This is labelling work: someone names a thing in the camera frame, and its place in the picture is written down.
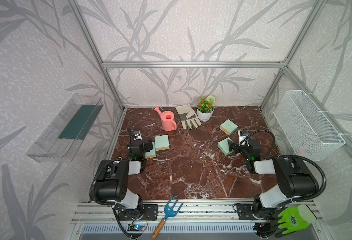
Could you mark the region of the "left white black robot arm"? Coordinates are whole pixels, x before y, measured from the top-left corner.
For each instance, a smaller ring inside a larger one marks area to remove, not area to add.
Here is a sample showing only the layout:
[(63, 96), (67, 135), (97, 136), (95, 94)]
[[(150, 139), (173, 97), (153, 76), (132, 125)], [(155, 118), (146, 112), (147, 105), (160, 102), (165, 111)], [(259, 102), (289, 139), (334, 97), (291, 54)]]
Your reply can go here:
[(136, 139), (128, 145), (126, 159), (101, 161), (90, 187), (90, 200), (118, 211), (144, 213), (143, 199), (128, 189), (129, 176), (145, 169), (146, 153), (154, 149), (153, 141)]

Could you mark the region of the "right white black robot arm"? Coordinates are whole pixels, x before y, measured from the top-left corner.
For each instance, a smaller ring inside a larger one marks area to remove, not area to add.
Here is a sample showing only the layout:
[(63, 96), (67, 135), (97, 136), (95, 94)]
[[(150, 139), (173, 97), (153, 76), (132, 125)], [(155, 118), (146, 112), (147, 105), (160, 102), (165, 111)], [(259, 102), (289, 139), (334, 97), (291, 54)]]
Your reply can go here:
[(257, 155), (258, 149), (244, 142), (236, 144), (227, 140), (229, 151), (243, 155), (250, 173), (275, 175), (277, 179), (277, 185), (254, 198), (251, 207), (254, 214), (266, 215), (289, 203), (314, 199), (324, 192), (326, 175), (314, 161), (298, 155), (261, 160)]

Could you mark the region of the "mint drawer jewelry box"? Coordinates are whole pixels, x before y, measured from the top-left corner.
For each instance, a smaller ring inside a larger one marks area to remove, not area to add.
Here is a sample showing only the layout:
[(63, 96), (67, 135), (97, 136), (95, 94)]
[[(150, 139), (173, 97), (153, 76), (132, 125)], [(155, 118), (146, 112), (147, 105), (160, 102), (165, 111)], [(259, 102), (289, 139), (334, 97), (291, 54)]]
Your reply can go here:
[(169, 136), (168, 135), (156, 136), (155, 149), (156, 151), (163, 151), (163, 150), (170, 149)]

